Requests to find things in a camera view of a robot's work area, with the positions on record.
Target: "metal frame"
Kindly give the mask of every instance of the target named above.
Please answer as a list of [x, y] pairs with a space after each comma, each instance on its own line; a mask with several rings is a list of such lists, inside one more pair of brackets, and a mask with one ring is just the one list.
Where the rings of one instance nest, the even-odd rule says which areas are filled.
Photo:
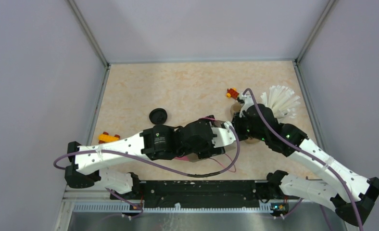
[[[82, 31], [84, 32], [87, 40], [92, 46], [92, 49], [102, 62], [102, 64], [106, 67], [106, 71], [103, 77], [103, 82], [101, 85], [101, 90], [98, 96], [98, 100], [96, 102], [95, 112], [92, 117], [92, 121], [88, 130], [88, 137], [86, 140], [86, 144], [90, 144], [93, 139], [93, 133], [95, 131], [96, 122], [99, 116], [99, 111], [101, 107], [101, 102], [103, 100], [104, 91], [106, 88], [107, 79], [109, 77], [110, 68], [111, 65], [106, 60], [106, 57], [104, 56], [99, 44], [97, 43], [93, 33], [91, 32], [86, 20], [84, 19], [81, 11], [79, 10], [77, 4], [75, 3], [75, 0], [65, 0], [70, 9], [72, 10], [73, 14], [76, 17], [76, 20], [78, 21], [79, 25], [81, 26]], [[327, 150], [327, 144], [325, 143], [323, 139], [323, 134], [321, 130], [321, 126], [319, 121], [317, 120], [315, 107], [313, 105], [313, 102], [310, 97], [309, 89], [307, 88], [307, 84], [304, 78], [304, 75], [301, 71], [300, 63], [305, 57], [307, 51], [310, 49], [311, 45], [313, 44], [314, 40], [316, 39], [319, 31], [321, 30], [322, 26], [324, 25], [325, 20], [329, 16], [330, 12], [334, 9], [336, 3], [338, 0], [329, 0], [324, 11], [322, 12], [320, 18], [318, 19], [316, 25], [311, 31], [310, 36], [307, 38], [306, 42], [304, 43], [304, 46], [302, 50], [300, 51], [299, 55], [296, 57], [296, 59], [293, 61], [294, 70], [296, 72], [297, 79], [299, 81], [299, 85], [303, 94], [304, 102], [307, 107], [307, 111], [312, 123], [312, 127], [317, 139], [318, 145], [323, 149]], [[290, 59], [275, 59], [275, 60], [264, 60], [264, 61], [279, 61], [279, 60], [290, 60]], [[73, 190], [70, 188], [66, 188], [61, 208], [58, 214], [57, 222], [55, 225], [55, 231], [67, 231], [69, 224], [71, 222], [71, 216], [73, 209], [75, 208], [75, 203], [78, 202], [104, 202], [109, 201], [109, 193], [107, 191], [103, 190]], [[356, 231], [358, 230], [357, 227], [351, 226], [346, 223], [346, 228], [349, 231]]]

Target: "wooden table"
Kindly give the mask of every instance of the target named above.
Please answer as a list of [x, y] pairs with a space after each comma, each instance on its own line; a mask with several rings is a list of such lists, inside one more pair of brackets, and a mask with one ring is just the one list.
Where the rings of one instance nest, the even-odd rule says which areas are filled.
[[[239, 92], [251, 88], [259, 101], [259, 96], [273, 85], [290, 87], [301, 97], [296, 118], [283, 122], [296, 125], [315, 140], [291, 61], [159, 63], [111, 66], [92, 144], [98, 143], [97, 137], [104, 131], [124, 138], [151, 128], [149, 113], [158, 107], [167, 111], [166, 125], [171, 126], [185, 125], [208, 115], [230, 121], [229, 111], [234, 100], [226, 98], [227, 88], [237, 88]], [[234, 157], [235, 152], [227, 154]], [[225, 155], [215, 159], [225, 166], [230, 163]], [[209, 159], [197, 163], [181, 160], [157, 160], [156, 163], [192, 174], [222, 169]], [[241, 142], [241, 153], [235, 165], [236, 173], [225, 172], [208, 179], [265, 180], [268, 172], [278, 169], [300, 177], [318, 178], [301, 164], [271, 151], [263, 142]], [[112, 168], [134, 172], [141, 180], [194, 180], [138, 161]]]

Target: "work surface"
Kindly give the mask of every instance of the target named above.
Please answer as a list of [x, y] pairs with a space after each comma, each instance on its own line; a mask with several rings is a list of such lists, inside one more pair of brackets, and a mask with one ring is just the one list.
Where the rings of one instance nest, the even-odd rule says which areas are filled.
[[[185, 125], [208, 115], [231, 121], [230, 107], [235, 100], [226, 98], [228, 88], [237, 88], [239, 92], [251, 88], [260, 102], [260, 95], [265, 91], [268, 93], [269, 87], [273, 85], [290, 87], [301, 97], [296, 118], [286, 118], [282, 122], [296, 125], [315, 140], [290, 61], [112, 65], [92, 145], [98, 143], [97, 137], [104, 131], [127, 138], [151, 128], [153, 124], [149, 120], [149, 113], [158, 107], [167, 111], [165, 124], [170, 126]], [[236, 150], [227, 152], [231, 157], [235, 153]], [[225, 155], [214, 158], [225, 166], [230, 163]], [[196, 163], [182, 160], [157, 160], [156, 163], [191, 174], [222, 169], [210, 159]], [[300, 177], [318, 178], [301, 164], [271, 151], [263, 142], [241, 142], [240, 156], [235, 165], [236, 173], [227, 171], [204, 180], [265, 180], [269, 172], [278, 169]], [[112, 168], [120, 172], [134, 172], [141, 180], [194, 179], [138, 161]]]

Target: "red toy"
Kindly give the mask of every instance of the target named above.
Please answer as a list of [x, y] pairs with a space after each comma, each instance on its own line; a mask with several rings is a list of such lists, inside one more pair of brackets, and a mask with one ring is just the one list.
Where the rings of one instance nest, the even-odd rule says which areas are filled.
[[238, 95], [239, 93], [236, 91], [236, 88], [230, 88], [227, 90], [227, 98], [234, 98], [234, 99], [237, 99], [238, 98]]

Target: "floor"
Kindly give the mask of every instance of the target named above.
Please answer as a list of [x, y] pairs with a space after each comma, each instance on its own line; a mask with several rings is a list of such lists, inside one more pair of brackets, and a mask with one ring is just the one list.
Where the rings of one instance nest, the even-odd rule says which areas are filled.
[[[268, 92], [273, 85], [290, 87], [301, 97], [296, 118], [287, 118], [283, 123], [296, 125], [315, 140], [291, 61], [112, 65], [92, 145], [98, 143], [97, 137], [104, 131], [124, 138], [151, 128], [153, 124], [149, 113], [158, 107], [167, 111], [166, 125], [170, 126], [185, 125], [208, 115], [230, 121], [230, 107], [234, 99], [226, 98], [227, 88], [237, 88], [239, 91], [251, 88], [259, 101], [258, 96]], [[235, 150], [227, 154], [233, 157]], [[224, 155], [216, 157], [216, 160], [225, 166], [230, 163]], [[156, 162], [192, 174], [222, 169], [209, 159], [197, 163], [182, 160]], [[134, 172], [141, 180], [193, 180], [137, 161], [112, 168]], [[278, 169], [300, 177], [318, 179], [301, 164], [271, 151], [262, 142], [241, 142], [236, 168], [236, 173], [225, 172], [208, 180], [261, 180], [266, 179], [267, 173]]]

